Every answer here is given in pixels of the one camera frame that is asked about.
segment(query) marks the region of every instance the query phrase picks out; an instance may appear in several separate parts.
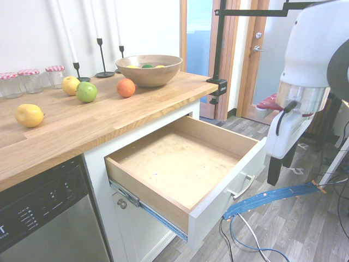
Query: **stainless steel dishwasher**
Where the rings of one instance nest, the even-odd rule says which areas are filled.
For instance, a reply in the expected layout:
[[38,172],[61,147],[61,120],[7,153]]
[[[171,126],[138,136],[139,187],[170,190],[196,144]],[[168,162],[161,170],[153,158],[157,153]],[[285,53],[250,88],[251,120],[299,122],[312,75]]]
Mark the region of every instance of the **stainless steel dishwasher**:
[[0,192],[0,262],[111,262],[82,158]]

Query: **gray laminate floor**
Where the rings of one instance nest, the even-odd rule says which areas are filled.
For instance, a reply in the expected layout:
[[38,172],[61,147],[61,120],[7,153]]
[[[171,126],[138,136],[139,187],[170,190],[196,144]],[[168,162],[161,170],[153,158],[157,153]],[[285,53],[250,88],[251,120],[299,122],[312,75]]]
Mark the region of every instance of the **gray laminate floor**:
[[[234,132],[261,140],[267,135],[268,126],[243,118],[230,117],[226,122],[212,122]],[[276,187],[267,184],[269,158],[266,158],[265,168],[253,182],[252,186],[240,199],[243,200],[260,192],[301,184],[319,172],[321,154],[314,152],[314,144],[310,140],[301,140],[307,146],[298,146],[291,168],[283,168]],[[326,144],[323,158],[334,158],[336,150]],[[322,172],[328,166],[322,165]],[[349,260],[349,241],[343,233],[337,215],[338,195],[332,186],[325,187],[326,194],[312,193],[294,198],[287,198],[260,206],[242,216],[254,229],[260,246],[275,248],[285,253],[290,261],[295,262],[347,262]],[[349,218],[347,217],[349,201],[342,200],[340,214],[347,232]],[[192,251],[184,241],[176,237],[158,255],[156,262],[229,262],[228,248],[219,234],[219,223],[211,230],[198,250]],[[234,231],[237,237],[249,245],[255,246],[254,240],[243,222],[236,218]],[[223,230],[232,244],[234,262],[264,261],[259,253],[242,247],[231,240],[228,222],[223,222]],[[270,261],[285,261],[275,252],[265,252]]]

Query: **candle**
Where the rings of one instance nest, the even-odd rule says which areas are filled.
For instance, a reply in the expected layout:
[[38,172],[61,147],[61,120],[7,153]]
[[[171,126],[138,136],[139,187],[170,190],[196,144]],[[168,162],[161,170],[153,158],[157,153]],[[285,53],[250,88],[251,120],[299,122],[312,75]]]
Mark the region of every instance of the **candle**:
[[72,56],[72,58],[73,58],[73,63],[77,63],[78,61],[77,61],[77,57],[76,57],[76,53],[75,53],[75,48],[74,48],[73,40],[72,40],[72,38],[71,38],[71,34],[70,34],[70,31],[69,31],[69,27],[68,27],[68,24],[67,24],[67,20],[66,20],[66,18],[65,18],[65,13],[64,13],[64,10],[63,10],[63,7],[62,7],[61,0],[57,0],[57,4],[58,4],[59,12],[60,12],[60,14],[61,14],[61,18],[62,18],[64,30],[65,30],[65,34],[67,35],[70,53],[71,53],[71,56]]
[[91,8],[92,8],[92,16],[93,16],[93,22],[94,22],[94,28],[96,29],[96,36],[97,38],[101,38],[99,31],[98,31],[98,26],[97,26],[97,21],[96,21],[96,15],[94,13],[94,7],[93,7],[93,1],[89,0],[89,2],[91,3]]
[[122,46],[121,37],[120,37],[119,21],[118,21],[118,12],[117,12],[117,7],[116,7],[116,0],[114,0],[114,8],[115,8],[115,19],[116,19],[116,28],[118,31],[119,46]]

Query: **glass jar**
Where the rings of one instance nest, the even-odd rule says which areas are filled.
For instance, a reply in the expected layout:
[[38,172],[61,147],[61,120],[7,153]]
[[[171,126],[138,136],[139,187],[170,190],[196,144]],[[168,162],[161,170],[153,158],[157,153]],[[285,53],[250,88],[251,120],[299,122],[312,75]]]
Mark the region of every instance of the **glass jar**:
[[13,99],[23,95],[16,73],[0,74],[0,91],[4,98]]
[[44,90],[40,81],[40,71],[38,69],[25,69],[18,72],[28,94],[40,93]]
[[51,86],[53,89],[62,88],[62,81],[65,78],[65,67],[62,65],[53,65],[45,68],[49,75]]

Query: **wooden drawer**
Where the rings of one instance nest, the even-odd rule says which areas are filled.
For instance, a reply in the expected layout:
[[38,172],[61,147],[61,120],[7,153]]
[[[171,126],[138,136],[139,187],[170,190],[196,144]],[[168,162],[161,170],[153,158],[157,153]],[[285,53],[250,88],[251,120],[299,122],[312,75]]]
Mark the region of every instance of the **wooden drawer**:
[[265,140],[184,116],[105,163],[112,186],[196,248],[263,168]]

